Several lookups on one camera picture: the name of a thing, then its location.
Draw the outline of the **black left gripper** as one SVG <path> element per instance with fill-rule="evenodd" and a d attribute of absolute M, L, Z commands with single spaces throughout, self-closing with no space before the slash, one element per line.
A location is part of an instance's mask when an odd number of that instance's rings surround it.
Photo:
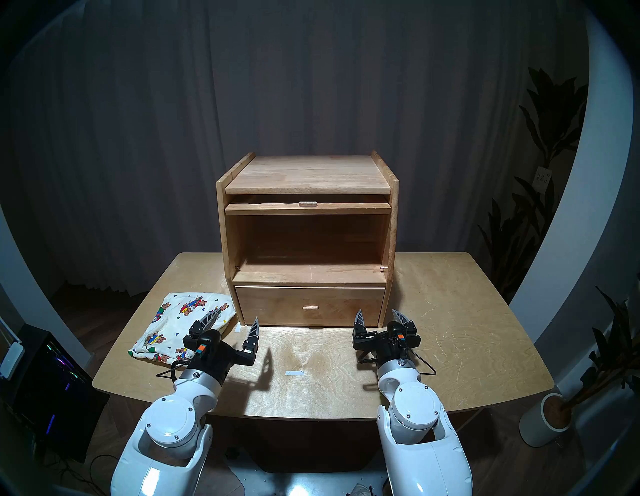
<path fill-rule="evenodd" d="M 233 366 L 253 366 L 259 348 L 259 320 L 255 318 L 242 349 L 234 349 L 222 341 L 219 331 L 213 329 L 221 314 L 220 308 L 210 310 L 196 320 L 189 329 L 189 338 L 196 340 L 193 370 L 205 373 L 223 385 Z"/>

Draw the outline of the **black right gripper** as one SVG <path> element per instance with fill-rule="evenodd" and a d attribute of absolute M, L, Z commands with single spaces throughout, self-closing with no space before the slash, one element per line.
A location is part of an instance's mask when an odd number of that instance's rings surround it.
<path fill-rule="evenodd" d="M 412 320 L 396 309 L 392 309 L 393 321 L 402 325 L 404 331 L 382 331 L 367 333 L 362 309 L 359 309 L 353 324 L 353 347 L 360 351 L 358 364 L 382 366 L 389 361 L 408 359 L 408 350 L 421 343 Z"/>

